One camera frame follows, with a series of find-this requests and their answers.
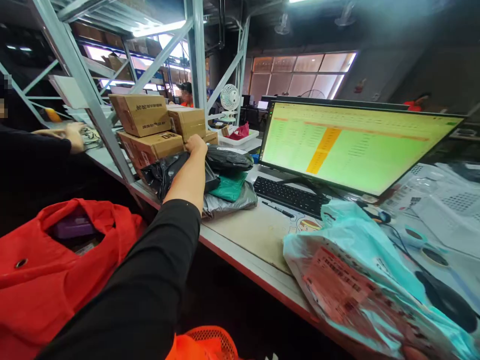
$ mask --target white fan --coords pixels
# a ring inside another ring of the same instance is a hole
[[[225,114],[225,117],[223,117],[221,120],[224,122],[234,122],[237,119],[234,118],[234,114],[237,112],[234,111],[236,108],[239,107],[240,104],[240,96],[239,96],[239,91],[235,85],[232,84],[227,84],[225,87],[221,90],[220,93],[220,101],[221,105],[223,106],[224,109],[227,111],[222,111],[222,114]]]

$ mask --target second monitor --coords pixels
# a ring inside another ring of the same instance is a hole
[[[260,163],[380,196],[461,116],[274,102]]]

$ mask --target monitor bezel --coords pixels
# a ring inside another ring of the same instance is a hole
[[[275,103],[293,104],[293,105],[308,105],[308,106],[321,106],[321,107],[327,107],[327,108],[347,108],[347,109],[357,109],[357,110],[371,110],[371,111],[380,111],[380,112],[385,112],[385,113],[401,113],[401,114],[425,115],[425,116],[441,116],[443,118],[461,119],[461,121],[449,133],[447,133],[438,142],[436,142],[423,156],[425,156],[428,152],[430,152],[438,143],[440,143],[441,141],[443,141],[447,137],[449,137],[460,126],[460,124],[462,124],[462,122],[466,119],[466,115],[457,115],[457,114],[444,114],[444,113],[435,113],[435,112],[412,112],[412,111],[402,111],[402,110],[370,108],[370,107],[363,107],[363,106],[340,106],[340,105],[329,105],[329,104],[302,103],[300,101],[299,102],[296,102],[296,101],[295,102],[293,102],[293,101],[278,101],[278,100],[273,100],[272,101],[272,106],[268,110],[268,116],[266,118],[265,131],[263,133],[263,138],[261,140],[260,156],[259,156],[259,160],[258,160],[258,163],[260,165],[269,167],[271,169],[280,170],[284,173],[292,174],[292,175],[295,175],[295,176],[305,177],[308,180],[312,181],[313,183],[319,183],[319,184],[326,185],[326,186],[329,186],[329,187],[333,187],[333,188],[336,188],[336,189],[345,190],[349,193],[353,193],[353,194],[357,194],[357,195],[369,195],[369,196],[372,196],[372,197],[378,198],[378,199],[381,198],[382,195],[388,189],[390,189],[392,187],[392,185],[394,185],[396,182],[398,182],[406,173],[408,173],[416,164],[418,164],[418,162],[422,159],[423,156],[418,158],[412,164],[412,166],[410,166],[394,182],[392,182],[384,191],[382,191],[382,193],[380,195],[369,193],[369,192],[359,190],[359,189],[355,189],[355,188],[352,188],[352,187],[348,187],[348,186],[345,186],[345,185],[337,184],[336,182],[324,180],[324,179],[315,177],[313,175],[307,175],[307,174],[304,174],[303,172],[300,172],[300,171],[291,170],[291,169],[288,169],[286,167],[282,167],[282,166],[279,166],[279,165],[275,165],[275,164],[263,161],[262,157],[263,157],[265,144],[266,144],[266,140],[267,140],[269,129],[270,129],[270,124],[271,124],[271,121],[272,121],[272,115],[273,115],[273,112],[275,110]]]

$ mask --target pen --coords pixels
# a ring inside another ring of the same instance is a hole
[[[272,208],[272,209],[277,210],[278,212],[281,212],[283,215],[288,216],[290,219],[294,217],[294,215],[292,215],[291,213],[286,212],[285,210],[282,210],[282,209],[279,208],[279,207],[272,206],[272,205],[270,205],[270,204],[269,204],[268,202],[266,202],[266,201],[262,201],[262,203],[264,203],[265,205],[267,205],[269,208]]]

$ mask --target black keyboard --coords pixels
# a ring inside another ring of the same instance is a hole
[[[289,209],[297,210],[303,214],[321,220],[322,204],[330,201],[325,196],[299,190],[297,188],[279,184],[276,181],[258,176],[253,184],[258,196],[281,204]]]

